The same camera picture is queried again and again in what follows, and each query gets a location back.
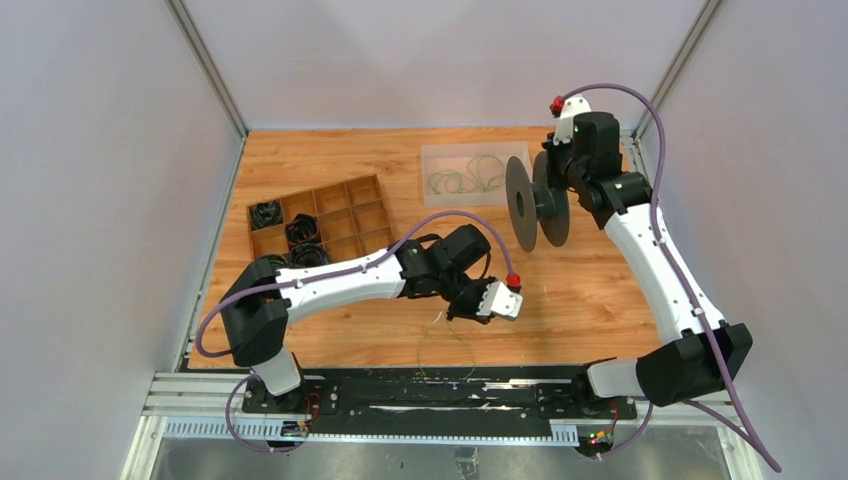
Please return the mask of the dark grey spool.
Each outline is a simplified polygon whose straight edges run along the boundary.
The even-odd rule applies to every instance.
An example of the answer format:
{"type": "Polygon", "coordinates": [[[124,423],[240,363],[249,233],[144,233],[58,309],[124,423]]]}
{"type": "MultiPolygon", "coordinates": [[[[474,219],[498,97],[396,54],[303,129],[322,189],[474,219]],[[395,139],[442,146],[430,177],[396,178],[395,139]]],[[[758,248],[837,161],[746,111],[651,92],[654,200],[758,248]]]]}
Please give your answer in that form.
{"type": "Polygon", "coordinates": [[[512,229],[523,251],[535,249],[538,228],[551,245],[566,243],[570,204],[566,191],[556,188],[549,179],[546,152],[536,155],[531,176],[520,158],[510,157],[505,168],[505,192],[512,229]]]}

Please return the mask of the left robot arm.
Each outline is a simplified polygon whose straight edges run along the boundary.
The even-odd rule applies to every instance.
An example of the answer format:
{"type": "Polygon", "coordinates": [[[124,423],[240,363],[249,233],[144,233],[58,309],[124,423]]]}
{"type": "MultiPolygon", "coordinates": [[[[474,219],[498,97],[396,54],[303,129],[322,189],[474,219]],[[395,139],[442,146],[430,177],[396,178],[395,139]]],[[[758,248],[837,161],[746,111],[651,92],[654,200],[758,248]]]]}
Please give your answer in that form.
{"type": "Polygon", "coordinates": [[[268,400],[283,413],[298,411],[306,386],[295,355],[284,345],[287,329],[309,316],[354,303],[439,297],[448,319],[481,324],[495,316],[500,283],[473,278],[468,269],[490,259],[491,245],[473,224],[450,234],[427,234],[391,244],[365,257],[313,269],[277,269],[256,260],[238,277],[202,321],[220,317],[229,343],[226,354],[268,387],[268,400]]]}

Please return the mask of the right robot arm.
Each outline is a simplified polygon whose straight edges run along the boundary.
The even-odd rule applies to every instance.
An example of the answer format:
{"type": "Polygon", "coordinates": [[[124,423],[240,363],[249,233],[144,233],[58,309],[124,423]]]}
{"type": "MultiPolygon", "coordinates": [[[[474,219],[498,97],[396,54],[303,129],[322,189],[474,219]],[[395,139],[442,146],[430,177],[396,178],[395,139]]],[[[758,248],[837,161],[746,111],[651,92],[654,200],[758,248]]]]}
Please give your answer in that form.
{"type": "Polygon", "coordinates": [[[601,414],[612,397],[668,406],[729,390],[753,345],[747,327],[729,324],[694,280],[651,202],[647,178],[625,169],[619,134],[619,122],[608,112],[562,110],[539,157],[546,185],[574,191],[623,255],[661,341],[641,357],[585,367],[571,400],[587,417],[601,414]]]}

